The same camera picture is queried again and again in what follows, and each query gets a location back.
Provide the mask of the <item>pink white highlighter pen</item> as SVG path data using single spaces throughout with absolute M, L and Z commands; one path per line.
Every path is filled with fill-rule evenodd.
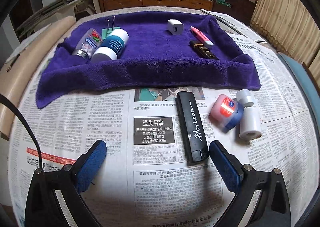
M 204 35 L 204 33 L 201 32 L 199 29 L 193 26 L 190 26 L 190 31 L 207 48 L 210 49 L 214 46 L 213 42 L 206 35 Z

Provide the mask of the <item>black Horizon case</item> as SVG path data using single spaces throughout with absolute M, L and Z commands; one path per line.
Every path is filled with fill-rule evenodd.
M 178 92 L 176 107 L 187 162 L 205 161 L 209 157 L 208 144 L 194 94 Z

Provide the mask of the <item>newspaper on table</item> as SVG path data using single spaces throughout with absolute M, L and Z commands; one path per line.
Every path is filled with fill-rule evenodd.
M 213 16 L 128 10 L 79 21 L 31 77 L 10 136 L 19 226 L 33 172 L 73 164 L 97 140 L 107 154 L 82 198 L 102 226 L 211 226 L 234 195 L 212 160 L 189 165 L 176 108 L 194 95 L 203 139 L 257 171 L 281 170 L 291 225 L 319 188 L 319 130 L 291 72 L 270 49 Z

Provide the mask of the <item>clear hand sanitizer tube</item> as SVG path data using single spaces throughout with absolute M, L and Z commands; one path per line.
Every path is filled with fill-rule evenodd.
M 80 56 L 86 61 L 92 58 L 96 49 L 101 45 L 103 39 L 99 32 L 90 28 L 76 45 L 72 55 Z

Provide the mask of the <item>purple towel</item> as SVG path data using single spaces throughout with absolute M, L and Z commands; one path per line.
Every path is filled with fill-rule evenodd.
M 184 24 L 181 35 L 172 35 L 167 30 L 170 19 Z M 72 55 L 88 29 L 102 31 L 106 28 L 105 17 L 79 25 L 57 45 L 38 84 L 38 108 L 74 90 L 178 86 L 259 90 L 261 87 L 253 59 L 220 28 L 213 16 L 142 11 L 117 15 L 116 24 L 129 35 L 117 60 L 93 64 Z M 191 33 L 190 26 L 213 42 L 209 50 L 218 60 L 201 58 L 193 51 L 189 41 L 199 40 Z

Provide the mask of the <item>pink vaseline jar blue lid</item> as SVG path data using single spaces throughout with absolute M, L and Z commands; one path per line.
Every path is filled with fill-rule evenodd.
M 243 113 L 242 104 L 225 94 L 220 94 L 210 110 L 209 119 L 221 131 L 227 133 L 240 123 Z

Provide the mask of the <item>white usb charger cube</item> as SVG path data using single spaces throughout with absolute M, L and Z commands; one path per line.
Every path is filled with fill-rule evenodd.
M 180 22 L 179 20 L 170 19 L 167 22 L 167 30 L 172 35 L 181 35 L 184 30 L 184 24 Z

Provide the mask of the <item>green binder clip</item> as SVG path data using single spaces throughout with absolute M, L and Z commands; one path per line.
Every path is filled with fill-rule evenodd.
M 115 16 L 111 16 L 107 18 L 107 28 L 104 28 L 102 30 L 102 35 L 101 35 L 103 40 L 107 38 L 110 35 L 110 33 L 112 33 L 112 31 L 114 31 L 115 29 L 119 29 L 119 27 L 116 27 L 114 25 L 115 19 L 116 19 Z

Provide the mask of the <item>beige curtain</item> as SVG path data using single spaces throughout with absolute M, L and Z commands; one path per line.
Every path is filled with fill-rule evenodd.
M 258 0 L 250 25 L 278 52 L 306 64 L 319 83 L 319 28 L 300 0 Z

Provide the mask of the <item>blue white cream bottle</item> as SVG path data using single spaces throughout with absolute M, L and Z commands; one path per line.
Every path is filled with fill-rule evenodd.
M 91 62 L 98 63 L 119 59 L 126 47 L 128 39 L 129 35 L 124 29 L 115 29 L 103 40 L 102 44 L 93 53 Z

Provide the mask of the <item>stacked folded boards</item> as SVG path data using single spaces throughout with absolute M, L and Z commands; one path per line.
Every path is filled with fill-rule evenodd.
M 82 0 L 55 0 L 49 5 L 41 8 L 17 28 L 16 32 L 18 38 L 22 38 L 25 34 L 32 31 L 40 22 L 53 16 L 55 13 L 60 12 L 67 7 L 73 7 L 81 1 Z

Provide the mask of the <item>folded newspaper far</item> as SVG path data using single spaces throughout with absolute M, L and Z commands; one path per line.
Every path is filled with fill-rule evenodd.
M 243 35 L 247 38 L 252 39 L 255 42 L 258 43 L 267 43 L 267 41 L 262 38 L 260 35 L 258 35 L 255 31 L 253 31 L 250 27 L 246 26 L 244 23 L 236 20 L 232 16 L 229 16 L 227 14 L 223 14 L 220 12 L 213 12 L 213 11 L 208 11 L 205 9 L 200 9 L 201 12 L 214 16 L 218 21 L 223 23 L 224 25 L 228 26 L 229 28 L 233 29 L 240 35 Z

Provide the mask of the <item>teal chair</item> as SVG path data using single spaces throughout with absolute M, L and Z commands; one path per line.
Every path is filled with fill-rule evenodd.
M 284 64 L 300 88 L 309 108 L 317 138 L 319 139 L 319 87 L 305 64 L 300 64 L 291 57 L 278 53 L 277 57 Z

